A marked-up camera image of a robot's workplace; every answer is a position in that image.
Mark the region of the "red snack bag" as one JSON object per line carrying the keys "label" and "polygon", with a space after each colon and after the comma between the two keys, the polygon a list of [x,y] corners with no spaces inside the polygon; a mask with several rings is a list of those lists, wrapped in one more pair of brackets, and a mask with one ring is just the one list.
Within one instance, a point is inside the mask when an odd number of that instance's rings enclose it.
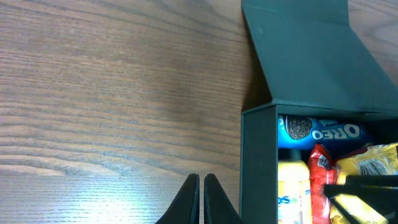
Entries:
{"label": "red snack bag", "polygon": [[[374,150],[366,146],[339,158],[338,163],[344,170],[353,170],[360,162],[376,157]],[[348,222],[337,209],[331,207],[331,202],[323,193],[324,185],[335,184],[340,173],[334,165],[329,151],[321,144],[315,145],[308,158],[313,223]]]}

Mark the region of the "blue Oreo cookie pack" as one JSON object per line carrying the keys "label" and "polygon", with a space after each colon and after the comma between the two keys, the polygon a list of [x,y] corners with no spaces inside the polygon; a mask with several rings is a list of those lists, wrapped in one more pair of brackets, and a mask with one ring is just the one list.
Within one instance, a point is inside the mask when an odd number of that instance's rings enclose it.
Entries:
{"label": "blue Oreo cookie pack", "polygon": [[321,144],[332,151],[360,147],[374,138],[363,125],[333,119],[280,114],[277,121],[278,146],[309,150]]}

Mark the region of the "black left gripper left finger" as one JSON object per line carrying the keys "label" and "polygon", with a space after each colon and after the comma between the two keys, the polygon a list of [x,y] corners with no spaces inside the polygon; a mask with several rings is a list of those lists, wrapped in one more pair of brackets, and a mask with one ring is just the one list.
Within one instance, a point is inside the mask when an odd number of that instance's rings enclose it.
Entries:
{"label": "black left gripper left finger", "polygon": [[199,224],[200,177],[189,174],[166,212],[156,224]]}

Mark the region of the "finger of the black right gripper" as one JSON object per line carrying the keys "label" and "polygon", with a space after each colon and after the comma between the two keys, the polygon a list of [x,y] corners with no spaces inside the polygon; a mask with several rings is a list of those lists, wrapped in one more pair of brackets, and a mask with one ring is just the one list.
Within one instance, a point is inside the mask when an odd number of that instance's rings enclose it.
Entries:
{"label": "finger of the black right gripper", "polygon": [[356,196],[389,223],[397,223],[396,175],[349,175],[344,185],[325,185],[323,193],[349,223],[360,224],[360,221],[336,201],[339,194]]}

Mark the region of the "yellow snack bag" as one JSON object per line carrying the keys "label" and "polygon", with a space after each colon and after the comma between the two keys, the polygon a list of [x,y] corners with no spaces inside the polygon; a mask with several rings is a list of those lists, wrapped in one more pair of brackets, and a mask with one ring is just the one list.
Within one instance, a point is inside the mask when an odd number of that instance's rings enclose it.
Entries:
{"label": "yellow snack bag", "polygon": [[[368,147],[362,154],[336,162],[336,183],[343,185],[349,175],[397,175],[397,144]],[[387,219],[354,195],[340,194],[336,201],[360,223],[385,224]]]}

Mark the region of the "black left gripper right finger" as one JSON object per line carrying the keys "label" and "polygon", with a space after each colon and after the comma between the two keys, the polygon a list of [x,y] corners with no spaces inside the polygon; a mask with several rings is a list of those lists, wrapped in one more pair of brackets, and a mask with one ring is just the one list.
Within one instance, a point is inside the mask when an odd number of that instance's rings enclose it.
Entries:
{"label": "black left gripper right finger", "polygon": [[216,175],[204,179],[204,224],[243,224]]}

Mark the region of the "yellow candy jar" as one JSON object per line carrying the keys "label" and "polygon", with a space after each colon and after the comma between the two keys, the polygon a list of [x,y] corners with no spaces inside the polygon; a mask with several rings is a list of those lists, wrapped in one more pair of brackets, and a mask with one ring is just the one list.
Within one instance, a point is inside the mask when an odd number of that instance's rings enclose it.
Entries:
{"label": "yellow candy jar", "polygon": [[303,161],[278,162],[278,223],[312,224],[310,172]]}

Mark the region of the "black gift box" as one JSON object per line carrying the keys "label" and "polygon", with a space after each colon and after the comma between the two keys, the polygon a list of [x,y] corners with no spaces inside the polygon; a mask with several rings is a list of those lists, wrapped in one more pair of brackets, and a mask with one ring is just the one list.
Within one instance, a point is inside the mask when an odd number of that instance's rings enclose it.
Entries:
{"label": "black gift box", "polygon": [[346,1],[247,0],[243,15],[271,102],[241,116],[239,212],[277,222],[280,114],[362,121],[397,141],[397,86],[349,25]]}

